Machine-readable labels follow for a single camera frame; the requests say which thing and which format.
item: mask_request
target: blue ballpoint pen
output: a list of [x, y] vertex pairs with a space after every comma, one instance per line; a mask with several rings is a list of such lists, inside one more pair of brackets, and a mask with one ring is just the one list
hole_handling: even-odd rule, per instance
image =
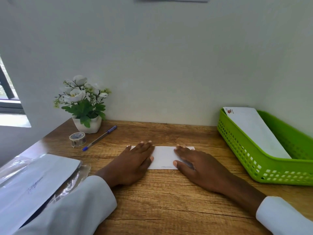
[[97, 138], [95, 141], [93, 141], [92, 143], [90, 143], [88, 146], [85, 146], [83, 148], [83, 151], [86, 151], [88, 148], [90, 148], [92, 145], [94, 145], [95, 143], [99, 142], [101, 139], [103, 139], [105, 136], [107, 136], [109, 133], [111, 133], [113, 130], [115, 130], [117, 128], [117, 126], [113, 126], [112, 128], [110, 128], [107, 132], [105, 132], [104, 134], [102, 134], [99, 138]]

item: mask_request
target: black window frame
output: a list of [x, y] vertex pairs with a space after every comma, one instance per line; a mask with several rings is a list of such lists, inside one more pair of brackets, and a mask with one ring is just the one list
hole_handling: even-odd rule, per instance
[[3, 87], [7, 99], [0, 98], [0, 113], [25, 114], [21, 102], [17, 99], [0, 67], [0, 85]]

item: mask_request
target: white sleeve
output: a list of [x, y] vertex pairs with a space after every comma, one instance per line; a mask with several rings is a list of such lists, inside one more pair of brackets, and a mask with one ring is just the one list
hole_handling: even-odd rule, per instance
[[256, 212], [256, 219], [273, 235], [313, 234], [313, 222], [280, 197], [266, 197]]
[[92, 235], [116, 206], [107, 183], [101, 177], [89, 176], [14, 235]]

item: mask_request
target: person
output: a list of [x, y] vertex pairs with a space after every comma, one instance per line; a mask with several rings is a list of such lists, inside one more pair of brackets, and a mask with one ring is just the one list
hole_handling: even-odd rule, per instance
[[[15, 235], [92, 235], [117, 203], [111, 191], [116, 185], [140, 180], [153, 161], [152, 142], [127, 146], [107, 166], [89, 176], [74, 191], [47, 207]], [[213, 156], [177, 145], [175, 153], [190, 163], [173, 164], [191, 182], [203, 189], [224, 194], [249, 211], [274, 235], [313, 234], [313, 223], [280, 197], [266, 196], [245, 180], [233, 175]]]

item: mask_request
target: green tray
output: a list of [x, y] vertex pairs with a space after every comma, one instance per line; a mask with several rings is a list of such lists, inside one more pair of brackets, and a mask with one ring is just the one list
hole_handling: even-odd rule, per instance
[[292, 159], [260, 149], [221, 109], [218, 131], [252, 179], [261, 183], [313, 186], [313, 139], [275, 116], [258, 110]]

